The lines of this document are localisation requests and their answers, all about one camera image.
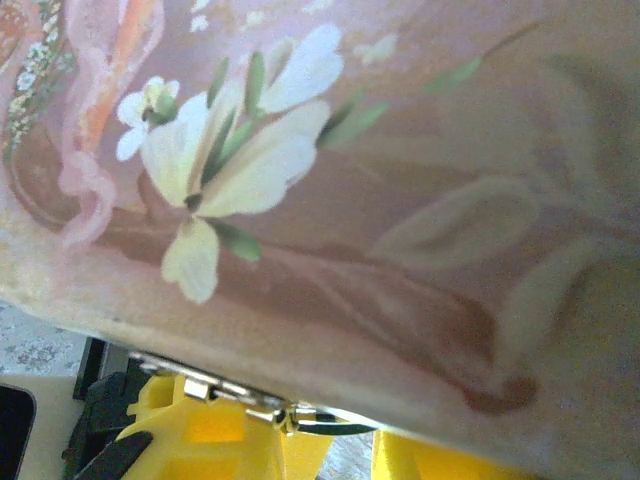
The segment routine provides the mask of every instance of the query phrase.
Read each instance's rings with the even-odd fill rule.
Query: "metal hinge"
[[[182,375],[184,394],[202,402],[226,398],[242,403],[252,417],[270,423],[287,435],[304,432],[317,435],[353,435],[374,427],[344,421],[325,409],[301,401],[287,400],[263,390],[231,381],[180,362],[145,352],[130,352],[150,375]]]

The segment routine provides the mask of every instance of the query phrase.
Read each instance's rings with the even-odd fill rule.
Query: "black object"
[[[89,342],[87,345],[85,354],[89,351],[91,355]],[[102,358],[90,358],[83,363],[86,368],[95,369],[98,365],[98,373],[81,371],[76,385],[99,376]],[[62,454],[66,461],[63,480],[75,478],[122,430],[134,422],[134,418],[127,415],[127,408],[138,401],[138,393],[149,378],[140,370],[138,362],[129,360],[126,372],[113,373],[86,388],[84,410],[71,434],[69,446]],[[105,478],[115,480],[120,477],[112,475]]]
[[[312,435],[340,437],[344,435],[360,435],[361,433],[369,433],[376,430],[374,427],[360,425],[359,423],[340,423],[338,418],[330,413],[317,413],[316,422],[313,425],[300,424],[297,431]]]
[[[0,385],[0,478],[18,477],[27,440],[36,416],[36,401],[29,392]]]
[[[89,387],[98,380],[105,346],[105,342],[96,338],[89,338],[84,344],[80,370],[73,388],[74,400],[85,400]]]
[[[151,432],[136,432],[111,442],[73,480],[116,480],[122,478],[152,440]]]

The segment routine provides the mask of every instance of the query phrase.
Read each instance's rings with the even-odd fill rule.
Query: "painted flower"
[[[242,146],[234,144],[242,89],[225,85],[207,109],[206,94],[185,102],[176,119],[149,133],[140,150],[156,189],[188,217],[162,259],[162,277],[202,304],[218,283],[221,232],[216,221],[258,214],[280,203],[315,160],[315,142],[329,118],[324,101],[312,101],[265,126]],[[207,174],[218,151],[217,173]]]
[[[163,95],[175,98],[180,89],[177,80],[165,82],[161,77],[152,77],[139,92],[133,92],[118,105],[118,120],[130,127],[116,148],[116,158],[125,162],[135,155],[149,133],[149,122],[144,118],[148,109],[156,110],[157,102]]]
[[[336,53],[340,30],[324,24],[297,46],[290,38],[265,54],[265,82],[259,107],[266,113],[283,112],[326,92],[338,79],[344,60]]]
[[[16,87],[19,92],[23,92],[31,88],[33,82],[35,82],[36,76],[31,72],[22,72],[18,75],[18,80],[16,81]]]

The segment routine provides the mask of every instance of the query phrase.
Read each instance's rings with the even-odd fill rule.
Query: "painted leaf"
[[[231,127],[233,126],[235,115],[235,112],[231,112],[227,115],[227,118],[218,132],[218,136],[213,142],[207,161],[204,164],[204,169],[202,170],[202,179],[200,181],[201,186],[209,183],[216,173],[218,173],[224,166],[224,163],[222,162],[222,149],[224,148],[224,144],[229,136]]]
[[[144,117],[156,125],[169,123],[178,116],[178,106],[175,99],[167,92],[162,92],[158,97],[155,110],[147,110]]]
[[[568,150],[578,152],[568,155],[571,180],[577,193],[601,211],[606,211],[614,201],[612,196],[638,201],[640,104],[637,95],[607,68],[588,58],[555,55],[547,63],[582,93],[578,98],[566,95],[569,99],[564,104],[581,103],[587,109],[574,114],[579,115],[578,118],[564,118],[559,122]]]
[[[411,269],[461,267],[517,242],[539,211],[522,181],[485,177],[418,210],[385,233],[371,254]]]
[[[219,220],[207,220],[222,244],[239,258],[256,262],[262,256],[262,247],[258,241],[244,230]]]
[[[575,297],[572,286],[589,267],[603,260],[633,256],[634,247],[630,245],[583,237],[552,252],[526,273],[498,317],[496,367],[508,369],[563,326],[564,307]],[[637,247],[635,256],[640,256]]]
[[[329,117],[329,120],[327,120],[327,123],[323,127],[322,132],[320,132],[320,137],[331,131],[335,126],[342,123],[353,111],[356,105],[358,105],[362,101],[363,97],[364,88],[360,88],[355,94],[351,96],[351,98],[344,102],[342,106],[338,110],[336,110],[333,115],[331,115],[331,117]]]
[[[227,70],[229,70],[229,57],[226,57],[222,63],[220,63],[220,67],[218,67],[213,82],[211,82],[211,86],[207,91],[207,108],[211,108],[213,101],[216,99],[216,95],[218,95],[218,92],[222,88],[224,79],[227,76]]]
[[[388,104],[380,103],[368,108],[364,112],[351,112],[342,122],[330,130],[323,129],[322,133],[318,136],[317,145],[319,147],[336,147],[353,140],[375,125],[388,108]]]
[[[437,75],[423,87],[423,90],[425,93],[439,93],[453,88],[470,78],[481,64],[482,57],[476,57],[468,63]]]
[[[251,57],[247,87],[245,92],[245,108],[247,115],[255,117],[258,114],[258,103],[264,87],[264,57],[261,52],[255,52]]]
[[[242,146],[249,140],[254,122],[248,120],[243,123],[224,144],[221,153],[221,162],[224,165],[231,157],[233,157]]]

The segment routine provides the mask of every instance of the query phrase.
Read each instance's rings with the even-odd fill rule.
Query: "green leaf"
[[[227,70],[229,70],[229,57],[226,57],[220,63],[218,67],[218,71],[211,82],[211,86],[209,87],[209,91],[207,92],[207,108],[211,108],[213,101],[216,99],[216,95],[222,88],[222,84],[224,83],[224,79],[227,76]]]
[[[245,90],[245,108],[247,115],[256,117],[258,114],[258,102],[264,87],[264,56],[262,52],[254,52],[251,56],[249,74],[247,76],[247,87]]]
[[[236,257],[250,262],[260,260],[262,247],[249,233],[220,220],[207,219],[207,222],[214,228],[222,244],[231,250],[231,253]]]
[[[227,161],[233,157],[238,150],[242,148],[242,146],[247,143],[249,140],[249,134],[251,133],[251,129],[253,128],[253,120],[249,120],[245,122],[240,128],[238,128],[235,133],[231,136],[228,142],[225,142],[224,147],[222,148],[222,164],[224,165]]]
[[[364,97],[364,88],[360,87],[356,93],[354,93],[351,98],[349,98],[346,102],[342,104],[342,106],[329,117],[327,123],[322,127],[322,131],[320,132],[320,137],[325,135],[327,132],[333,130],[336,126],[341,124],[347,116],[353,111],[355,106],[362,101]]]
[[[227,115],[227,118],[218,132],[218,136],[213,141],[213,146],[211,147],[211,151],[209,152],[209,156],[207,157],[207,161],[205,162],[202,170],[202,179],[200,180],[200,186],[202,187],[209,183],[216,173],[218,173],[224,166],[224,162],[222,161],[222,150],[224,149],[225,141],[227,140],[231,127],[233,126],[234,117],[235,112],[231,112]]]
[[[163,92],[156,101],[155,109],[149,107],[142,113],[142,119],[154,125],[164,125],[178,116],[178,106],[175,99]]]
[[[482,57],[476,57],[468,63],[459,65],[447,72],[437,75],[424,87],[425,93],[438,93],[459,85],[469,79],[482,64]]]
[[[380,116],[389,108],[388,103],[380,103],[368,108],[362,113],[354,113],[347,117],[331,130],[323,131],[318,136],[316,144],[318,147],[334,147],[355,137],[371,128]]]
[[[178,106],[175,98],[167,92],[162,92],[156,101],[153,111],[161,115],[165,119],[165,123],[175,120],[178,116]]]

